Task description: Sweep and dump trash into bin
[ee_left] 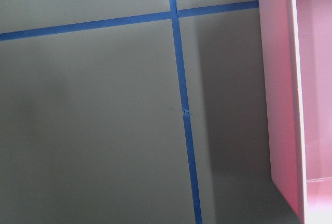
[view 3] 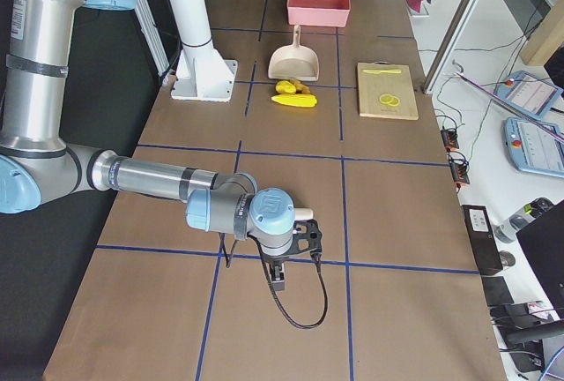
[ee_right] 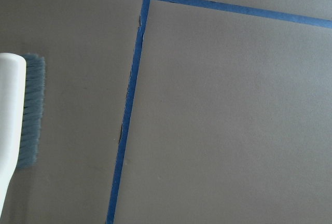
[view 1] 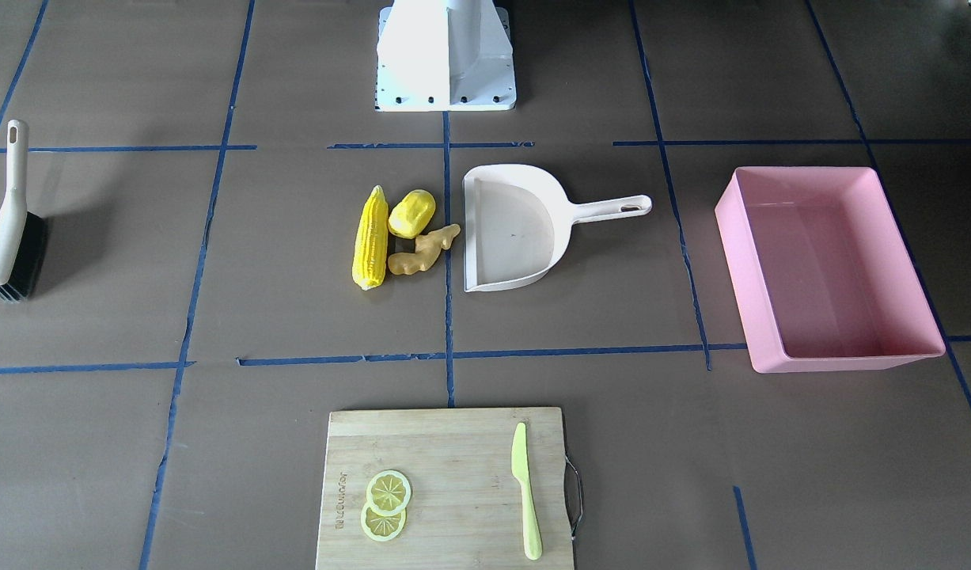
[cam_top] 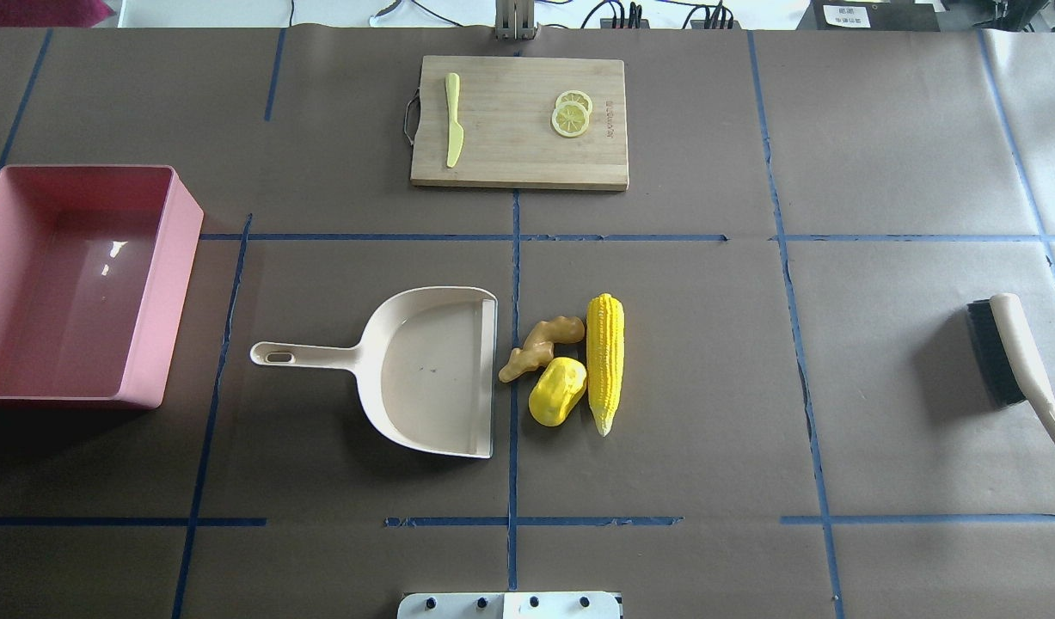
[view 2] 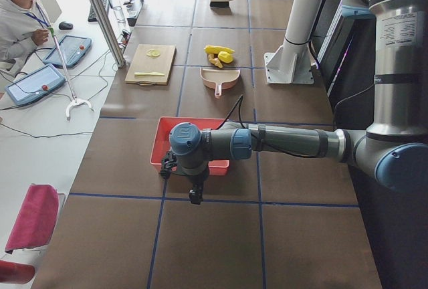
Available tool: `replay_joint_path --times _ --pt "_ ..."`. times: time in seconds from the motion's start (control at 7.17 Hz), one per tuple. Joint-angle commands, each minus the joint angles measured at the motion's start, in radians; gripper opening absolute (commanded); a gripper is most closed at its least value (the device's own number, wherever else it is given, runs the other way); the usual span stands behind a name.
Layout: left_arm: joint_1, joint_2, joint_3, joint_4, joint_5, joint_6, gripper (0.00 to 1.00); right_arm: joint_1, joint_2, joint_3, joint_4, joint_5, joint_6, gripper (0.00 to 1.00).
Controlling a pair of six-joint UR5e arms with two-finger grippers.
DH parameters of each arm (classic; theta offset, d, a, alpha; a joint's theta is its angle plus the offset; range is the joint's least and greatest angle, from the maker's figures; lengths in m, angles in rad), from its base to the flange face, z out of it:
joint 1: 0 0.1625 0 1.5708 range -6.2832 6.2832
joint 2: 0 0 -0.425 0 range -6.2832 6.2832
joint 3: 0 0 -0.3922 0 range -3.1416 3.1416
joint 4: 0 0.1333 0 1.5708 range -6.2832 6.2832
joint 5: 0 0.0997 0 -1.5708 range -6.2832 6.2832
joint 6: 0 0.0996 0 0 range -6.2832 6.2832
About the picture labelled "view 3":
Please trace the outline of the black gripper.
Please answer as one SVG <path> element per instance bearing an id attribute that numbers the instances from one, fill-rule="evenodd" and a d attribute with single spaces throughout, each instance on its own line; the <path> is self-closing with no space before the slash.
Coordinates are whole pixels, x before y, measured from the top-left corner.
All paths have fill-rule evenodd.
<path id="1" fill-rule="evenodd" d="M 261 247 L 262 260 L 271 266 L 271 283 L 274 290 L 284 290 L 286 285 L 285 268 L 281 265 L 290 258 L 308 253 L 314 264 L 321 265 L 323 234 L 317 221 L 298 220 L 293 224 L 290 240 L 282 246 L 282 251 L 268 251 Z"/>

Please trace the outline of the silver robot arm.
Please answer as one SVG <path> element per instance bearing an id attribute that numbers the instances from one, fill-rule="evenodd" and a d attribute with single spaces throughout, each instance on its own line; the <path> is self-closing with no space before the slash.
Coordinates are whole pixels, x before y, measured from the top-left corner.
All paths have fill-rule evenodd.
<path id="1" fill-rule="evenodd" d="M 137 0 L 13 0 L 1 128 L 1 210 L 20 213 L 78 191 L 130 191 L 178 200 L 192 228 L 256 243 L 271 290 L 284 263 L 308 253 L 319 262 L 322 235 L 308 209 L 283 190 L 259 190 L 245 173 L 123 157 L 65 143 L 59 135 L 75 11 L 130 10 Z"/>

